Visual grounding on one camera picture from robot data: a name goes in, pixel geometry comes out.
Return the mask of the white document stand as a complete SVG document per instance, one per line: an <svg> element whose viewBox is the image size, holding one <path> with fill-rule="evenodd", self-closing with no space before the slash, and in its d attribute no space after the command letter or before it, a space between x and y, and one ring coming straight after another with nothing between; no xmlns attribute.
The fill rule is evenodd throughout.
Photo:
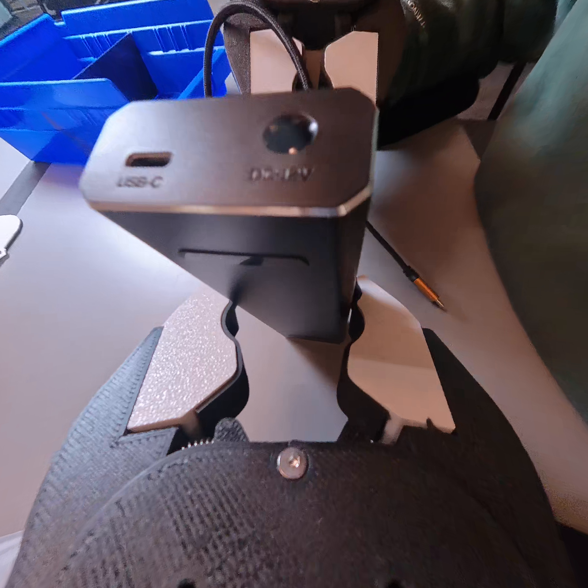
<svg viewBox="0 0 588 588"><path fill-rule="evenodd" d="M9 256L9 250L22 230L22 221L16 215L1 215L1 265Z"/></svg>

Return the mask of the large black usb hub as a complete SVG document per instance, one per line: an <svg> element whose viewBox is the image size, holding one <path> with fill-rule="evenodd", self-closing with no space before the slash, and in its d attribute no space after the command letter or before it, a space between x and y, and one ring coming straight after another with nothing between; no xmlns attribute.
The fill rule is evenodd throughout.
<svg viewBox="0 0 588 588"><path fill-rule="evenodd" d="M293 339L346 336L378 110L351 88L129 103L80 178L97 212Z"/></svg>

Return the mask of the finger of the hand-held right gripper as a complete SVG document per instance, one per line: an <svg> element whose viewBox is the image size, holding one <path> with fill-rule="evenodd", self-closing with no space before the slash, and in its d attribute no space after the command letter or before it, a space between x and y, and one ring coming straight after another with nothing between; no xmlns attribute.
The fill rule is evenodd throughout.
<svg viewBox="0 0 588 588"><path fill-rule="evenodd" d="M295 65L273 31L251 32L251 93L292 92Z"/></svg>
<svg viewBox="0 0 588 588"><path fill-rule="evenodd" d="M366 31L353 31L330 43L323 59L327 87L355 89L376 104L378 45L378 33Z"/></svg>

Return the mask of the person's teal sweatshirt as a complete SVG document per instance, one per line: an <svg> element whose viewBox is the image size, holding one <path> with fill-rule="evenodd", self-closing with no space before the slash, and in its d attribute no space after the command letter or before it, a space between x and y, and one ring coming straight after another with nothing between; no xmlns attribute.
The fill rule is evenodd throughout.
<svg viewBox="0 0 588 588"><path fill-rule="evenodd" d="M475 179L526 334L587 422L587 1L575 1L498 119Z"/></svg>

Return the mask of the black divider panel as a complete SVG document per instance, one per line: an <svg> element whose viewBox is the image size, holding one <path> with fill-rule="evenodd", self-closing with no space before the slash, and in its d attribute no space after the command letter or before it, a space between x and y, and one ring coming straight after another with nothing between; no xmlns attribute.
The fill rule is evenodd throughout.
<svg viewBox="0 0 588 588"><path fill-rule="evenodd" d="M128 102L156 98L151 78L132 33L126 33L74 80L106 79Z"/></svg>

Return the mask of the blue plastic bin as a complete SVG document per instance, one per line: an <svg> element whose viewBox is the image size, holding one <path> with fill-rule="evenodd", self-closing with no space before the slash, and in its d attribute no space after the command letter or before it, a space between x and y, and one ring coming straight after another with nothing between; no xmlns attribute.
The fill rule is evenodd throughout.
<svg viewBox="0 0 588 588"><path fill-rule="evenodd" d="M83 165L108 117L129 104L109 80L74 80L132 33L158 94L203 98L209 1L50 1L1 40L1 138L30 160Z"/></svg>

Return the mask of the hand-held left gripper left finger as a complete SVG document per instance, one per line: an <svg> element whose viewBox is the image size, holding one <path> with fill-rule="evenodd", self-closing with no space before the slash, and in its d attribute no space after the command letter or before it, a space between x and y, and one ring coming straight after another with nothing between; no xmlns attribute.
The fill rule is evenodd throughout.
<svg viewBox="0 0 588 588"><path fill-rule="evenodd" d="M235 305L194 293L164 323L130 413L127 430L180 428L191 441L212 438L249 399Z"/></svg>

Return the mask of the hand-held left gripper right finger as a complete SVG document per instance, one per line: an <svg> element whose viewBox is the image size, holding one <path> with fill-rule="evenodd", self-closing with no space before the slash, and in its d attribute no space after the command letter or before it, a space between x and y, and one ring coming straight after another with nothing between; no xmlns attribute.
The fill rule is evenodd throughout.
<svg viewBox="0 0 588 588"><path fill-rule="evenodd" d="M336 388L340 440L394 444L406 427L451 434L455 423L419 321L366 276L356 282Z"/></svg>

